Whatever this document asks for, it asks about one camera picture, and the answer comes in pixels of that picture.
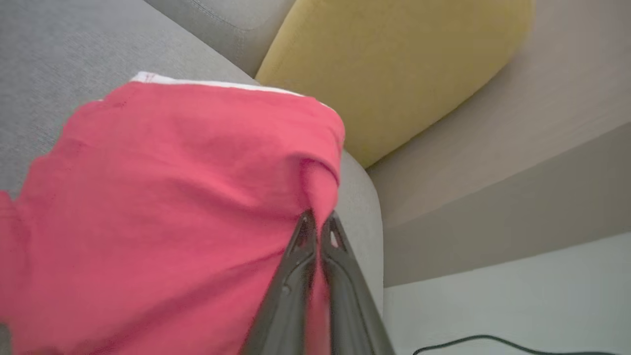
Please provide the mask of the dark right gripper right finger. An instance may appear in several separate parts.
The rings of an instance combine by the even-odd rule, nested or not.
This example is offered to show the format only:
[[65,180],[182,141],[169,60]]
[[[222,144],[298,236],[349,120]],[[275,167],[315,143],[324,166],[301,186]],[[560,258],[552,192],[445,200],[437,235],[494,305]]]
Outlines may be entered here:
[[330,294],[332,355],[393,355],[385,325],[336,212],[327,218],[320,238]]

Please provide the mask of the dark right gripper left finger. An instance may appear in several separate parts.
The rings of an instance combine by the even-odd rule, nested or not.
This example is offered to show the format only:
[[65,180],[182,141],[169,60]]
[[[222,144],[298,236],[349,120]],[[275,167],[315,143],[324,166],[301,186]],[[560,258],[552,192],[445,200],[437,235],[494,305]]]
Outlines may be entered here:
[[312,211],[298,218],[246,335],[242,355],[302,355],[316,269],[317,225]]

